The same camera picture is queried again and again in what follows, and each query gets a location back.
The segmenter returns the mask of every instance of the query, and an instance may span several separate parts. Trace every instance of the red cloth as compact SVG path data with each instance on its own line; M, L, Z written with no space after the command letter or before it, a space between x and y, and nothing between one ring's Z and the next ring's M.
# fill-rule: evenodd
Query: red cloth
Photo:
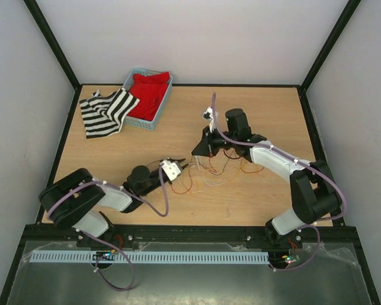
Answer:
M134 84L129 91L139 98L140 102L128 116L152 121L168 89L167 82L170 80L170 73L164 72L152 76L134 74L133 80Z

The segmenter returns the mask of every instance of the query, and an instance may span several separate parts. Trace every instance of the gray floor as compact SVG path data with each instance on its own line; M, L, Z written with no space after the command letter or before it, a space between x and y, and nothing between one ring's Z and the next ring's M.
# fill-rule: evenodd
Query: gray floor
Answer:
M129 292L109 289L90 264L27 261L8 304L370 304L361 270L327 255L289 273L257 265L138 264ZM125 264L104 273L117 286L131 276Z

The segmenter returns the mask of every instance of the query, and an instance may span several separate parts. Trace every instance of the table top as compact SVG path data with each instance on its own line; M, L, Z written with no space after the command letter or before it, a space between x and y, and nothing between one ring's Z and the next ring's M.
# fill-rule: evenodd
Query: table top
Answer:
M86 85L79 99L90 97L97 89L107 96L118 88ZM154 131L124 125L120 133L110 137L86 139L77 106L55 181L83 167L97 179L121 185L137 165L147 165L165 157L190 160L191 151L201 140L202 129L207 125L201 114L210 106L213 92L217 93L219 124L223 130L227 129L224 113L242 108L253 133L267 137L274 145L299 158L314 160L296 88L175 86ZM210 161L220 173L228 159L221 151ZM209 158L201 157L201 162L210 166ZM127 214L104 207L94 209L103 211L115 224L264 226L269 219L291 207L291 197L287 182L268 169L257 173L261 169L261 166L240 159L230 160L221 176L197 166L186 169L172 185L179 194L166 185L170 213L165 218L146 205ZM180 194L191 185L189 172L192 188ZM161 188L145 199L164 211ZM45 213L43 223L49 222Z

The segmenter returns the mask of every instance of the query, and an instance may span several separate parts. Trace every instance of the gray wall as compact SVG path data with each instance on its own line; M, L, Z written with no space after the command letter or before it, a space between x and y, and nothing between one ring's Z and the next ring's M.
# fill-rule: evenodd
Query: gray wall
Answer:
M381 0L364 0L309 90L381 298Z
M38 0L77 78L300 84L347 0Z
M23 1L0 0L0 293L35 221L73 90Z

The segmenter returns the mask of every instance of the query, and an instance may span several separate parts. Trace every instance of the plastic basket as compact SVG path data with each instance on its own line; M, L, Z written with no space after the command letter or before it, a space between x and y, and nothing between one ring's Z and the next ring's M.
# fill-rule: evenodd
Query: plastic basket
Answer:
M134 68L133 70L131 70L130 75L128 76L128 78L126 79L126 81L123 84L123 88L126 89L127 91L129 91L129 89L133 85L133 83L134 83L133 75L136 73L144 75L144 76L150 76L150 75L159 74L161 72L147 70L147 69ZM171 91L172 91L172 82L173 82L173 78L172 78L172 76L170 76L170 80L168 81L168 88L166 89L164 98L163 98L161 104L159 105L157 113L155 114L154 119L152 121L146 121L144 119L137 119L137 118L132 118L131 116L126 116L124 118L123 124L137 126L137 127L148 129L148 130L155 130L155 128L157 127L159 118L161 117L161 115L164 111L165 104L170 99L170 95L171 95Z

